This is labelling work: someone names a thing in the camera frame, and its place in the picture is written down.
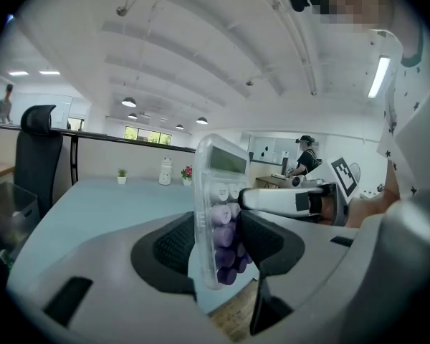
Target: office chair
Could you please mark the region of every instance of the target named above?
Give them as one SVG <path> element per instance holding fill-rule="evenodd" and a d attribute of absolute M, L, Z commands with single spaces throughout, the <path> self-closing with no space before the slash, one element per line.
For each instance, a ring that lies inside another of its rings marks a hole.
<path fill-rule="evenodd" d="M 62 149 L 62 134 L 51 130 L 55 107 L 29 107 L 22 115 L 16 145 L 14 183 L 37 196 L 42 218 L 52 207 L 54 175 Z"/>

